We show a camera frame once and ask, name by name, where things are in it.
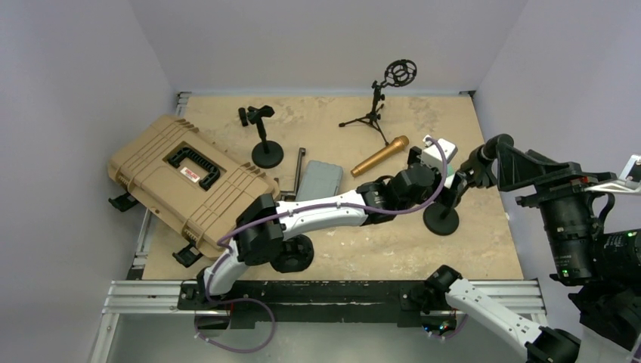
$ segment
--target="black stand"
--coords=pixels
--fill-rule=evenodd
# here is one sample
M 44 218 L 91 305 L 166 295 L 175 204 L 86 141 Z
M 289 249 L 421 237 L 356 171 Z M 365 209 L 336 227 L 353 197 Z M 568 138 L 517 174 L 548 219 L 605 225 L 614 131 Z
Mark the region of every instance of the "black stand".
M 432 203 L 423 211 L 423 223 L 433 234 L 449 236 L 459 228 L 459 213 L 454 208 Z
M 380 120 L 380 111 L 385 106 L 385 104 L 381 104 L 379 106 L 380 101 L 385 100 L 385 95 L 382 94 L 382 88 L 384 85 L 380 85 L 377 81 L 374 81 L 372 84 L 372 88 L 374 88 L 374 99 L 372 101 L 372 110 L 365 116 L 359 117 L 357 119 L 353 119 L 352 121 L 348 121 L 346 123 L 340 123 L 339 127 L 345 127 L 351 123 L 364 123 L 365 125 L 368 125 L 372 129 L 375 129 L 376 131 L 381 134 L 383 141 L 385 142 L 385 146 L 389 145 L 387 142 L 387 139 L 385 138 L 385 134 L 382 133 L 382 130 L 379 125 L 379 120 Z
M 471 186 L 468 175 L 457 171 L 449 188 L 443 188 L 437 202 L 423 211 L 423 223 L 433 234 L 449 236 L 459 228 L 459 213 L 454 209 Z
M 352 123 L 363 123 L 378 131 L 379 134 L 381 134 L 383 141 L 385 142 L 385 146 L 389 145 L 389 142 L 387 142 L 387 139 L 382 133 L 379 125 L 379 120 L 381 118 L 380 111 L 383 106 L 385 106 L 384 104 L 381 104 L 379 106 L 379 102 L 385 100 L 385 95 L 382 93 L 382 89 L 387 87 L 388 85 L 392 87 L 403 87 L 404 85 L 409 85 L 410 83 L 412 83 L 412 81 L 414 81 L 415 77 L 416 64 L 413 61 L 401 59 L 392 62 L 387 66 L 387 69 L 385 70 L 385 80 L 381 83 L 378 83 L 378 81 L 374 81 L 374 83 L 372 83 L 372 88 L 374 88 L 372 110 L 363 117 L 353 119 L 352 121 L 348 121 L 346 123 L 340 123 L 339 127 L 345 127 Z
M 246 113 L 247 123 L 244 122 L 243 112 L 241 113 L 239 109 L 240 121 L 243 126 L 247 126 L 248 123 L 256 125 L 256 128 L 259 131 L 259 136 L 261 142 L 258 143 L 252 150 L 252 161 L 258 167 L 263 169 L 271 169 L 281 161 L 285 156 L 283 148 L 276 142 L 267 139 L 267 131 L 265 130 L 265 124 L 262 122 L 263 117 L 272 117 L 274 115 L 274 109 L 269 106 L 263 106 L 259 109 L 254 107 L 248 107 Z

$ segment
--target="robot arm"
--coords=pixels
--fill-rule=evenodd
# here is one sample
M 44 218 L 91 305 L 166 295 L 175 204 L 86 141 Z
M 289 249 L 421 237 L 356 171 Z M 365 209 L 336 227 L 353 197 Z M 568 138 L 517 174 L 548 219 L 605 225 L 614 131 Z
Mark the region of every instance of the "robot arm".
M 263 195 L 237 219 L 242 227 L 269 216 L 269 222 L 240 232 L 214 265 L 203 269 L 197 280 L 210 296 L 231 290 L 234 282 L 254 265 L 271 263 L 279 272 L 303 271 L 314 255 L 311 241 L 302 234 L 339 226 L 364 226 L 389 222 L 400 211 L 423 203 L 441 181 L 441 170 L 457 152 L 456 145 L 424 138 L 426 148 L 413 148 L 407 169 L 396 176 L 384 176 L 347 193 L 305 202 L 274 202 Z
M 430 306 L 448 306 L 465 312 L 498 335 L 530 363 L 569 363 L 577 359 L 581 342 L 563 330 L 543 327 L 512 312 L 476 290 L 453 268 L 443 265 L 425 281 L 424 290 L 411 299 Z
M 451 187 L 437 199 L 441 205 L 435 203 L 428 208 L 436 211 L 431 214 L 429 222 L 433 223 L 428 227 L 437 229 L 446 224 L 456 214 L 454 207 L 463 194 L 472 187 L 496 185 L 499 191 L 515 191 L 534 186 L 534 194 L 517 197 L 516 203 L 540 210 L 556 265 L 557 273 L 550 277 L 566 286 L 582 286 L 579 293 L 568 296 L 581 312 L 581 323 L 591 339 L 589 344 L 582 345 L 580 361 L 629 358 L 641 334 L 641 254 L 638 254 L 641 230 L 606 234 L 604 224 L 615 204 L 614 194 L 641 194 L 641 157 L 633 155 L 617 176 L 611 172 L 585 172 L 577 163 L 557 163 L 533 150 L 521 152 L 513 144 L 508 135 L 498 135 L 475 149 L 455 173 Z M 496 177 L 491 171 L 494 160 L 497 160 Z M 607 204 L 597 215 L 593 201 L 604 196 Z M 457 226 L 458 217 L 456 225 L 446 234 L 453 233 Z M 469 296 L 460 293 L 459 285 L 463 282 L 452 283 L 451 293 L 460 298 L 446 295 L 447 301 L 472 315 L 475 306 L 482 307 L 485 299 L 474 299 L 471 303 Z M 506 325 L 506 321 L 493 322 L 496 316 L 493 309 L 483 311 L 478 319 L 504 339 L 507 340 L 505 327 L 515 331 L 513 324 Z M 554 330 L 540 330 L 542 333 L 535 341 L 529 337 L 530 343 L 525 344 L 528 358 L 534 347 L 546 354 L 552 352 L 549 344 Z M 556 333 L 562 339 L 570 339 L 565 332 Z M 513 337 L 511 341 L 522 349 L 521 338 Z M 551 341 L 561 340 L 557 337 Z
M 290 240 L 292 241 L 291 244 L 293 244 L 293 246 L 285 246 L 285 249 L 296 254 L 298 251 L 293 251 L 294 249 L 303 250 L 305 248 L 309 248 L 309 246 L 295 244 L 296 241 L 293 240 L 293 238 L 300 234 L 324 228 L 360 226 L 367 221 L 368 215 L 365 211 L 353 206 L 341 206 L 338 208 L 335 206 L 328 206 L 319 209 L 310 209 L 301 213 L 290 212 L 300 207 L 317 205 L 319 203 L 333 205 L 336 203 L 350 203 L 361 206 L 366 205 L 363 196 L 357 193 L 356 190 L 348 191 L 347 193 L 337 195 L 335 197 L 319 200 L 276 203 L 276 214 L 288 213 L 288 216 L 278 219 L 280 228 L 282 229 L 282 237 L 280 237 L 280 239 L 283 243 L 286 243 L 284 241 Z M 307 254 L 303 253 L 302 255 L 298 255 L 298 257 L 304 258 L 307 257 Z M 302 271 L 303 267 L 306 268 L 309 264 L 307 263 L 307 266 L 305 266 L 305 263 L 311 262 L 312 257 L 313 255 L 308 259 L 303 260 L 298 268 L 294 268 L 294 271 L 298 271 L 299 269 Z M 238 238 L 232 239 L 229 243 L 229 248 L 226 249 L 223 255 L 218 258 L 216 263 L 204 270 L 203 280 L 205 282 L 211 281 L 209 283 L 209 295 L 216 296 L 227 293 L 231 290 L 234 282 L 238 280 L 240 276 L 249 269 L 249 267 L 250 265 L 248 265 L 244 259 L 239 258 Z

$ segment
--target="red label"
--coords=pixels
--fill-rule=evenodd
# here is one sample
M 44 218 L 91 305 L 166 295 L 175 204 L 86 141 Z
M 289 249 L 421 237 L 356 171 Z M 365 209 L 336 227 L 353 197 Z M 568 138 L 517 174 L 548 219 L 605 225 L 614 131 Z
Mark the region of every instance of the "red label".
M 192 172 L 191 170 L 189 170 L 187 168 L 182 168 L 181 173 L 182 173 L 182 175 L 188 177 L 189 180 L 191 180 L 194 183 L 198 182 L 200 180 L 200 177 L 198 176 L 198 174 L 196 174 L 195 172 Z

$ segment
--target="camera lens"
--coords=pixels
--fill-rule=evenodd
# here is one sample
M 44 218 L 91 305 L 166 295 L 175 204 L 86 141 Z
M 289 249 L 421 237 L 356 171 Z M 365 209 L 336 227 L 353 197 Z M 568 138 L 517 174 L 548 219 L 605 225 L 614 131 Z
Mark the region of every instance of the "camera lens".
M 591 257 L 592 230 L 596 223 L 587 195 L 572 194 L 540 204 L 559 281 L 566 286 L 596 278 Z

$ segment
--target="gold microphone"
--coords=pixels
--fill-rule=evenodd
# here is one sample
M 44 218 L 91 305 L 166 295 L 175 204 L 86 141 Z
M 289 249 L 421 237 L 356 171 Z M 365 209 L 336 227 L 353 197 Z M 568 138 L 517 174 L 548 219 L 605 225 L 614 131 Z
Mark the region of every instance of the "gold microphone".
M 381 150 L 378 150 L 374 155 L 368 157 L 367 159 L 365 159 L 365 161 L 356 165 L 356 167 L 351 170 L 351 176 L 356 178 L 357 176 L 362 175 L 367 170 L 379 165 L 383 160 L 388 159 L 390 156 L 403 151 L 409 144 L 410 139 L 408 139 L 405 135 L 394 138 L 394 140 L 392 140 L 389 145 L 385 146 Z

